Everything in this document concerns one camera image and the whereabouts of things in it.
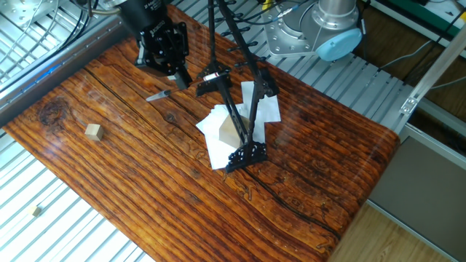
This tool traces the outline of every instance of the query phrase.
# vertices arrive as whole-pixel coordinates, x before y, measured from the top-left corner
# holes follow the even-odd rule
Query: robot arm
[[[175,24],[163,0],[109,0],[107,7],[119,8],[123,23],[139,47],[135,66],[155,76],[174,76],[180,90],[192,83],[185,67],[189,54],[185,23]]]

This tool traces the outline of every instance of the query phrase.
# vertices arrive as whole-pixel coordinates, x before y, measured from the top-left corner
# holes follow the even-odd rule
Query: green panel
[[[423,21],[429,23],[430,25],[435,26],[436,28],[445,31],[450,23],[446,22],[444,19],[440,18],[431,11],[425,9],[422,5],[410,1],[410,0],[387,0],[391,4],[400,7],[401,9],[409,12],[411,15],[422,19]],[[451,36],[456,36],[459,29],[456,26],[452,26],[448,33]]]

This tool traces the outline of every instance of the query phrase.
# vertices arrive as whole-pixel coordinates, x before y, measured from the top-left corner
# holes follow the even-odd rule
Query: wooden table
[[[189,30],[192,76],[209,60],[208,30],[170,7]],[[227,39],[227,65],[241,61]],[[390,161],[398,136],[269,65],[282,121],[266,124],[269,161],[212,171],[195,127],[218,93],[168,88],[133,66],[123,41],[64,81],[4,129],[156,261],[326,261]],[[232,72],[232,96],[248,69]],[[101,124],[103,140],[87,139]]]

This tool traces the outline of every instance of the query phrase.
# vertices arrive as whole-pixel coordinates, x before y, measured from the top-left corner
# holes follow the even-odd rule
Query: white paper
[[[244,103],[236,105],[236,108],[241,116],[249,118],[249,108],[253,97],[253,82],[243,82],[241,87]],[[210,114],[196,125],[205,135],[210,164],[213,170],[225,168],[229,162],[228,158],[230,154],[236,151],[236,148],[219,140],[220,126],[228,115],[229,113],[225,105],[215,105]],[[265,143],[264,122],[279,122],[280,120],[277,96],[273,98],[265,97],[258,105],[253,139],[256,142]]]
[[[254,82],[242,82],[242,101],[244,102],[248,112],[253,100]],[[280,122],[280,109],[278,107],[277,96],[269,98],[264,96],[264,99],[260,99],[257,107],[257,119],[262,122]]]

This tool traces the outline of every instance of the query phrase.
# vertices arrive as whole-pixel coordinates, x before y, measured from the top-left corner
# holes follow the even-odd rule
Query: small wooden cube
[[[33,216],[38,216],[41,213],[42,209],[37,206],[30,206],[28,207],[28,213],[33,215]]]
[[[249,126],[249,119],[241,116],[242,122],[245,124],[246,128]],[[239,148],[241,146],[241,139],[234,128],[233,120],[230,115],[227,116],[224,123],[220,126],[218,139],[234,148]]]
[[[90,140],[102,140],[103,128],[99,124],[88,124],[85,135]]]

